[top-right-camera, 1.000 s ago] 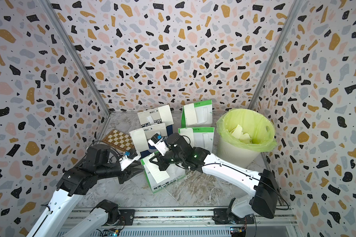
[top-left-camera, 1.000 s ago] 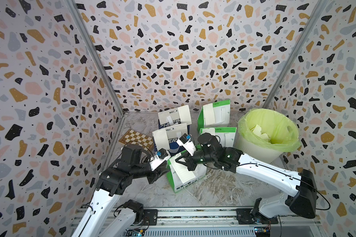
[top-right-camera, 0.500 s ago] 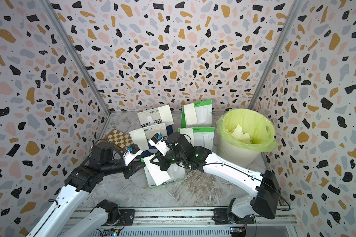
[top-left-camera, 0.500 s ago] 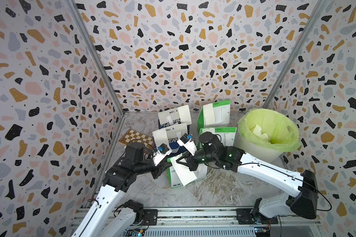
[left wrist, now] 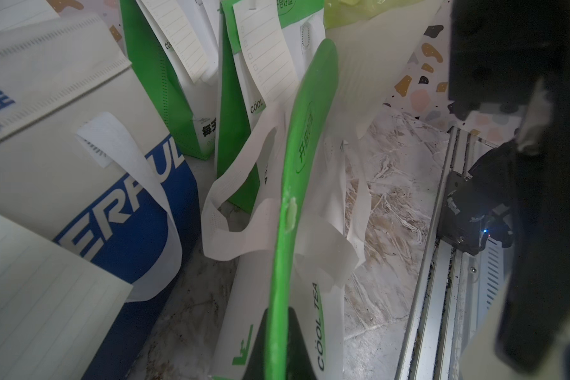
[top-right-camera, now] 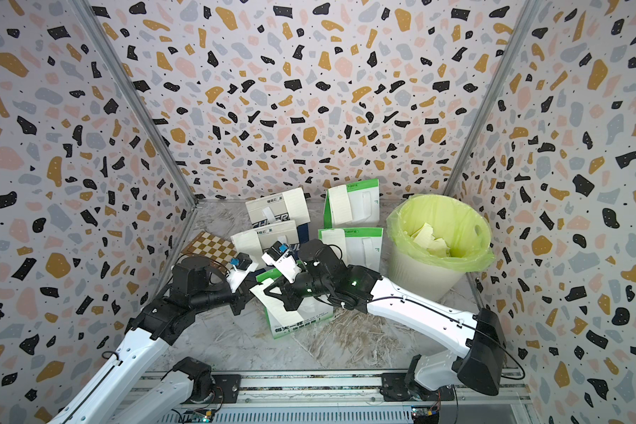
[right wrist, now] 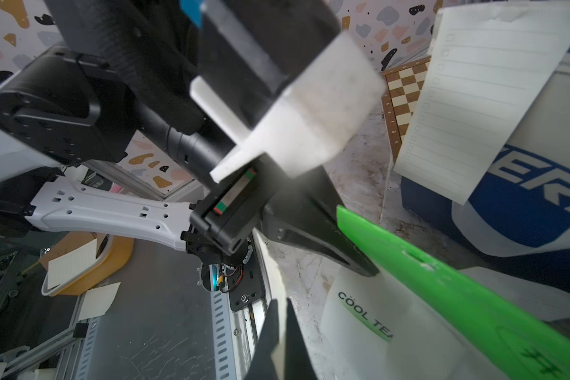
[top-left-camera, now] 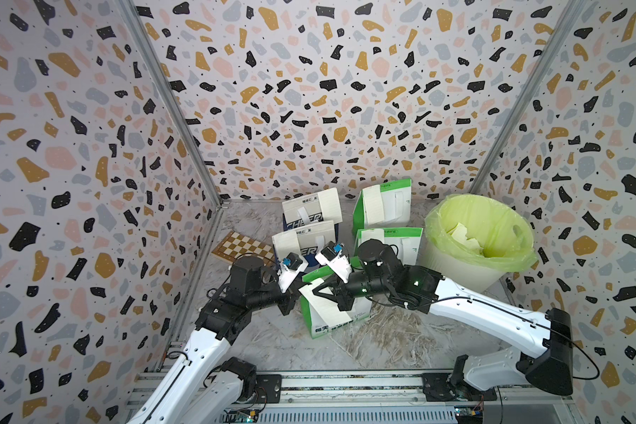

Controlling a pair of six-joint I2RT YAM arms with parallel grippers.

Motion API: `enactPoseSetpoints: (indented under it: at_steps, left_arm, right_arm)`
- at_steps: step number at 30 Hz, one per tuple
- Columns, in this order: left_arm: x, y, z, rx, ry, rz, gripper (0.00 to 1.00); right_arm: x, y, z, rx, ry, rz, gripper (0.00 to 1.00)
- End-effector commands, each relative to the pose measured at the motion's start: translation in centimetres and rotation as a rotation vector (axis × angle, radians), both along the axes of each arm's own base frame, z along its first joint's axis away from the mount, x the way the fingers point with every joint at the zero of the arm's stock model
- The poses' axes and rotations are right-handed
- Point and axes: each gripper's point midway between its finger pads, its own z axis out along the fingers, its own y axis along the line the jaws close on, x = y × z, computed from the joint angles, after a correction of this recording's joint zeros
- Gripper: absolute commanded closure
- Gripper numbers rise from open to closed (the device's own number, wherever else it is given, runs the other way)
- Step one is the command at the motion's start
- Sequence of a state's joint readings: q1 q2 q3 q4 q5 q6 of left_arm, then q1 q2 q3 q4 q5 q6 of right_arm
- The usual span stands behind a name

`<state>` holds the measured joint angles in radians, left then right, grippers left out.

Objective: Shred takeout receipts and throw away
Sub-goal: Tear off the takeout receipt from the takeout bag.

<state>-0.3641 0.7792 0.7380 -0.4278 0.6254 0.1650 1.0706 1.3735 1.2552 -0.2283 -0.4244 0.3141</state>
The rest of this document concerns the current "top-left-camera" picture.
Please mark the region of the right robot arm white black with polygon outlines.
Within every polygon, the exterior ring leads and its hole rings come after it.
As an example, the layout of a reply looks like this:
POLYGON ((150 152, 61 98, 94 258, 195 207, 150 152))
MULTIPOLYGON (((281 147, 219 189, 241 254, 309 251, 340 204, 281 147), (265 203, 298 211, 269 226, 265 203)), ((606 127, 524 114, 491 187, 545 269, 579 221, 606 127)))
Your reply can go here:
POLYGON ((316 261, 331 270, 312 293, 350 310, 358 298, 383 294, 390 305, 450 318, 507 342, 509 348, 483 356, 460 355, 449 377, 458 392, 529 384, 560 397, 573 393, 570 315, 558 308, 545 313, 508 305, 467 289, 420 265, 405 265, 391 245, 368 240, 351 265, 344 247, 328 244, 316 261))

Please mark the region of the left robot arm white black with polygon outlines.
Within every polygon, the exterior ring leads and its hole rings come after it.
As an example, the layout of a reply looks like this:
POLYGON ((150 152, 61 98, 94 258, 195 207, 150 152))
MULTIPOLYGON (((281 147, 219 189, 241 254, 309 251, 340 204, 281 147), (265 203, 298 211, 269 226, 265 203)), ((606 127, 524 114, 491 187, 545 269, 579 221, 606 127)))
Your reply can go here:
POLYGON ((258 256, 244 255, 201 308, 185 347, 133 423, 213 423, 234 403, 257 401, 256 368, 227 359, 255 311, 278 307, 289 314, 300 298, 307 261, 299 254, 274 269, 258 256))

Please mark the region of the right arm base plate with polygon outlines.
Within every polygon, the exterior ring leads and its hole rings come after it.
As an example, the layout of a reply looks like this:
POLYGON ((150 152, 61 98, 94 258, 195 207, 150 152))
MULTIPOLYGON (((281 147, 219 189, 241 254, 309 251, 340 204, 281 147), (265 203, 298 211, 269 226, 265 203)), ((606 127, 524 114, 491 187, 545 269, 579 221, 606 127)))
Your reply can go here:
POLYGON ((454 383, 452 374, 447 372, 422 374, 422 392, 428 402, 497 400, 494 389, 480 391, 464 381, 454 383))

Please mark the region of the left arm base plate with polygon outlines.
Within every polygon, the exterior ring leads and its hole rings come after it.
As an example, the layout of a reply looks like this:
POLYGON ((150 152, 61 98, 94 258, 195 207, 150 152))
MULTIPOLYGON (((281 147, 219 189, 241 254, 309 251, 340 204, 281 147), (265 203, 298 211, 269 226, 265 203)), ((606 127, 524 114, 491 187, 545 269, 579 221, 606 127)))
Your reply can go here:
POLYGON ((225 407, 277 404, 282 388, 282 376, 239 375, 231 370, 218 372, 203 381, 208 401, 216 401, 225 407))

